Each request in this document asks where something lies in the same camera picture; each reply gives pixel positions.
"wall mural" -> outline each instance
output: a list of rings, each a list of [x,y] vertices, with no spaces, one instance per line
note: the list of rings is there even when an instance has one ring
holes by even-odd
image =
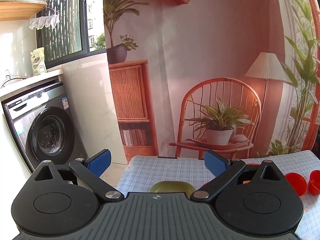
[[[103,0],[127,160],[311,149],[318,8],[315,0]]]

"washing machine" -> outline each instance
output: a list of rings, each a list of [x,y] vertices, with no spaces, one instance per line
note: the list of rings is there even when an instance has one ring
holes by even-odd
[[[43,160],[87,158],[62,82],[46,83],[2,102],[12,136],[33,172]]]

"white pleated lampshade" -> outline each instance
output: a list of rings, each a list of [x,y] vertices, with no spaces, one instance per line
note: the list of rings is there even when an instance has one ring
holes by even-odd
[[[288,81],[276,54],[266,52],[260,53],[245,76]]]

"washing machine door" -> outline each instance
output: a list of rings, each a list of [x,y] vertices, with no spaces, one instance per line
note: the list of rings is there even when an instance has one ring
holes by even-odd
[[[75,144],[75,130],[69,115],[59,107],[48,107],[34,119],[29,130],[30,147],[41,162],[65,164]]]

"building window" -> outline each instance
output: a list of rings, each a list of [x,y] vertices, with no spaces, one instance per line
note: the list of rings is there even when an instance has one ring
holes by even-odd
[[[94,46],[94,36],[89,36],[89,48],[92,48]]]
[[[93,28],[92,19],[88,20],[88,30]]]
[[[93,38],[104,33],[103,0],[48,0],[48,7],[59,11],[60,23],[54,29],[36,31],[37,47],[44,47],[47,69],[106,52],[103,46],[94,46]],[[43,9],[37,17],[51,14],[52,10]]]

